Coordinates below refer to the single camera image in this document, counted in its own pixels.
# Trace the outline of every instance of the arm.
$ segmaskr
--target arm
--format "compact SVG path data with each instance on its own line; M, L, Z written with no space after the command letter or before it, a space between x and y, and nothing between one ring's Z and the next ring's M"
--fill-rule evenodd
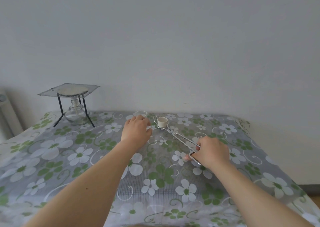
M200 138L198 144L201 148L193 156L221 181L249 227L312 227L230 164L227 145L209 137Z
M59 192L25 227L103 226L122 173L152 134L147 125L150 121L143 116L126 121L121 142Z

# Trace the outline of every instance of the forearm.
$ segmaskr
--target forearm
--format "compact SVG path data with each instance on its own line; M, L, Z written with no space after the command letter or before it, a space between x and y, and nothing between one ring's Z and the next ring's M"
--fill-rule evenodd
M232 200L237 205L248 227L302 227L312 225L256 186L233 165L212 167Z
M26 227L103 226L122 173L136 150L132 141L118 143L58 193Z

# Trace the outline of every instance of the left hand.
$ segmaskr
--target left hand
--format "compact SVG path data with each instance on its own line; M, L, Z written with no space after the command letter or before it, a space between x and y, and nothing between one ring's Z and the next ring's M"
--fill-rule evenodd
M147 126L150 126L148 118L142 115L134 116L127 120L124 124L121 141L130 140L139 149L141 148L151 137L152 129L147 130Z

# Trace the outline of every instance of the black metal tripod leg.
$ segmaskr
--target black metal tripod leg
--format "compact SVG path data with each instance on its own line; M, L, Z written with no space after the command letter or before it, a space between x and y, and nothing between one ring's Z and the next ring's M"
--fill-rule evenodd
M89 119L89 121L90 121L91 125L92 125L93 127L95 127L95 126L94 126L94 124L92 123L92 121L91 121L91 119L90 119L89 115L88 115L85 99L84 99L84 98L82 98L82 101L83 101L83 106L84 106L85 115L86 115L86 116L87 116L87 118Z
M64 113L63 113L63 109L62 109L62 105L61 105L61 100L60 100L60 97L58 96L58 100L59 100L59 105L60 105L60 110L61 110L61 117L58 119L58 121L54 124L53 127L56 127L56 125L59 123L59 121L62 119L62 117L64 116Z

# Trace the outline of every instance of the metal tongs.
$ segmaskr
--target metal tongs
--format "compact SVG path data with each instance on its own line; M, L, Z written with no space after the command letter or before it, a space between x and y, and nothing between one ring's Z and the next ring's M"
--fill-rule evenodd
M179 139L177 136L180 136L180 137L184 138L185 140L189 141L190 143L194 144L195 146L198 146L199 148L201 148L200 145L196 144L194 141L186 138L185 136L181 135L180 133L174 132L171 128L169 128L168 125L167 125L166 128L164 128L164 127L159 127L159 126L158 126L158 120L156 121L156 120L155 120L155 117L153 117L153 121L154 121L154 123L156 124L156 127L157 127L158 129L160 129L160 130L166 130L166 131L169 132L174 138L176 138L179 142L181 142L181 143L182 143L183 145L185 145L188 149L190 149L190 150L192 151L192 152L189 154L190 159L192 159L192 160L193 160L194 162L196 162L198 165L202 166L202 164L201 164L198 160L196 160L194 157L192 157L192 155L193 155L194 153L196 153L196 151L195 151L193 148L189 147L184 141L182 141L181 139Z

